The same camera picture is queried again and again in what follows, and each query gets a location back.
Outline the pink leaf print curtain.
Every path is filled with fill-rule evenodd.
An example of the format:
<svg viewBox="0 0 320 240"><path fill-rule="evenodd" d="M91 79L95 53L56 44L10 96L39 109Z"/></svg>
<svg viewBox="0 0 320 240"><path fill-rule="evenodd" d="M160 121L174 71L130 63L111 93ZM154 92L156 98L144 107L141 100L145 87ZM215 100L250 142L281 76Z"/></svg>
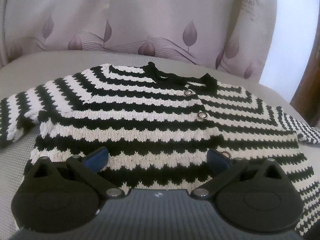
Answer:
<svg viewBox="0 0 320 240"><path fill-rule="evenodd" d="M277 0L1 0L1 65L54 50L183 61L258 81Z"/></svg>

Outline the black white striped knit sweater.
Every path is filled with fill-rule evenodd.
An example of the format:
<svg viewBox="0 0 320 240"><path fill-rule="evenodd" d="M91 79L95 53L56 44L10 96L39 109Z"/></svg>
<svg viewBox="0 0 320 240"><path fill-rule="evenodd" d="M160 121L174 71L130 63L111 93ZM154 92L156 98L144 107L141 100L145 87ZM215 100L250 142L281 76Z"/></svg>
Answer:
<svg viewBox="0 0 320 240"><path fill-rule="evenodd" d="M103 64L1 101L1 148L35 125L27 168L42 156L64 161L106 147L100 176L124 191L192 190L212 177L211 148L257 164L273 158L304 202L296 231L305 236L319 222L319 182L299 149L318 144L319 130L209 74L180 77L152 62Z"/></svg>

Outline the grey fabric mattress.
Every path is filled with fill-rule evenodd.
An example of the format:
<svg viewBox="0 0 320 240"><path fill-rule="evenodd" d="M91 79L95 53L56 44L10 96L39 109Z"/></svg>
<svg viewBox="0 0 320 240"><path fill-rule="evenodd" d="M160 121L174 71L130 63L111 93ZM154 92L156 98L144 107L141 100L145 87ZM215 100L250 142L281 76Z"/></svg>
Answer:
<svg viewBox="0 0 320 240"><path fill-rule="evenodd" d="M1 98L103 63L140 67L148 62L155 63L161 71L179 76L201 77L209 73L223 83L242 86L268 105L280 106L285 113L301 122L305 121L277 92L253 81L182 61L102 51L45 51L24 55L1 69ZM34 127L18 142L1 150L1 239L9 239L16 232L11 201L22 181L24 167L38 133L39 129Z"/></svg>

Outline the brown wooden furniture frame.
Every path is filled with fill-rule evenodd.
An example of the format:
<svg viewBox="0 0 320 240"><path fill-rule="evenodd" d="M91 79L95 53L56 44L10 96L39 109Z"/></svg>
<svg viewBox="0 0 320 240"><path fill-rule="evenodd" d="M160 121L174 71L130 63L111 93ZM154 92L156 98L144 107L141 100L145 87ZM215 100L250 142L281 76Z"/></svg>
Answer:
<svg viewBox="0 0 320 240"><path fill-rule="evenodd" d="M319 127L319 31L304 75L290 105L308 124Z"/></svg>

